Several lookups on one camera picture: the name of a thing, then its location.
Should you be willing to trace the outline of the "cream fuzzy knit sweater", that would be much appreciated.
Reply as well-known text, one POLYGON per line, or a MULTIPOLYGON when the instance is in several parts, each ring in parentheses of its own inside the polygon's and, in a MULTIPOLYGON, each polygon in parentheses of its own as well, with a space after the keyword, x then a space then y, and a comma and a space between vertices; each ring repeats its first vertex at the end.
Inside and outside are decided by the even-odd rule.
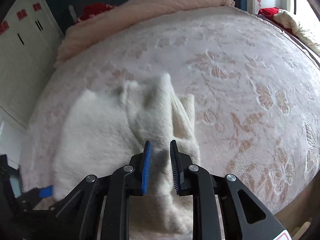
POLYGON ((130 201, 131 239, 190 239, 192 198, 174 189, 170 143, 200 161, 191 94, 174 92, 163 74, 125 81, 104 92, 84 91, 62 126, 53 160, 53 194, 61 200, 86 175, 104 177, 127 164, 151 142, 148 191, 130 201))

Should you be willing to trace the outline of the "pink floral bed blanket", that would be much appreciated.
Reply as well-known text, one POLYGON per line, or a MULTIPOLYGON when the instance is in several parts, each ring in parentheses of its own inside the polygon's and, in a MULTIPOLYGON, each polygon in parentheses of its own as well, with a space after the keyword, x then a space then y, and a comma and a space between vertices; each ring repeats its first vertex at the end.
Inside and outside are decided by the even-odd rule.
POLYGON ((66 116, 86 91, 168 74, 191 94, 199 165, 233 173, 277 213, 319 171, 319 68, 273 25, 231 7, 161 15, 57 67, 31 117, 23 188, 53 185, 66 116))

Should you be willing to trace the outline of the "white wardrobe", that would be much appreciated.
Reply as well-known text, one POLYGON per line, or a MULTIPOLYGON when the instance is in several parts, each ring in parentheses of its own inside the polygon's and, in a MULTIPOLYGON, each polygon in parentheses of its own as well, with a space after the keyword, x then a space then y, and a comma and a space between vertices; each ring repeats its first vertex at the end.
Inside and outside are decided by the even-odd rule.
POLYGON ((63 33, 46 0, 16 0, 1 23, 1 107, 27 127, 63 33))

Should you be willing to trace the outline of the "pink folded duvet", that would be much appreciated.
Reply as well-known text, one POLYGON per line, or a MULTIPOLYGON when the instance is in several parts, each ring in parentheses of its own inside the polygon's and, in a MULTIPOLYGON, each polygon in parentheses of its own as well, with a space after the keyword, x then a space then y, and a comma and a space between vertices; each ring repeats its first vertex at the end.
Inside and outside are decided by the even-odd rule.
POLYGON ((110 11, 81 21, 66 31, 57 50, 54 67, 87 50, 90 46, 139 22, 191 9, 235 6, 233 0, 129 0, 110 11))

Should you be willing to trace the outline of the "red garment on headboard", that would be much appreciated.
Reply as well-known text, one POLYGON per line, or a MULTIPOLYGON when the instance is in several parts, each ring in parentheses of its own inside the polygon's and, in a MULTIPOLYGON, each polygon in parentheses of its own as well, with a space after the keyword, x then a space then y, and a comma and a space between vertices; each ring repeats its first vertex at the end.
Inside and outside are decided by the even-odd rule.
POLYGON ((114 9, 116 5, 106 3, 94 3, 84 6, 82 14, 78 17, 77 23, 94 18, 95 16, 114 9))

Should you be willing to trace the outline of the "red cloth by window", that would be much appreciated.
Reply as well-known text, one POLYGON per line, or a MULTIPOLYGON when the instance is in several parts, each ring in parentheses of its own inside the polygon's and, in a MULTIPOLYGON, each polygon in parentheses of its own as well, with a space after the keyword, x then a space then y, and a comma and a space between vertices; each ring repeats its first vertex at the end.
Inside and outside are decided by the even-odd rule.
POLYGON ((274 15, 279 12, 279 9, 276 7, 272 8, 260 8, 258 13, 256 14, 257 17, 262 18, 263 20, 268 20, 280 29, 283 29, 293 35, 292 29, 290 28, 285 28, 282 24, 278 23, 277 21, 274 20, 274 15))

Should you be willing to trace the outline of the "cream cloth by window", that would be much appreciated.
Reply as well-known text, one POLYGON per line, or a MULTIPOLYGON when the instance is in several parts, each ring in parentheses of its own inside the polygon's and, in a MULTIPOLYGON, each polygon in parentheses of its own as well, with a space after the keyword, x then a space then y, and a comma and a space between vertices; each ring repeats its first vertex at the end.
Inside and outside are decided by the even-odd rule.
POLYGON ((284 28, 290 29, 293 35, 319 55, 319 25, 311 25, 283 9, 279 9, 278 13, 273 15, 273 19, 284 28))

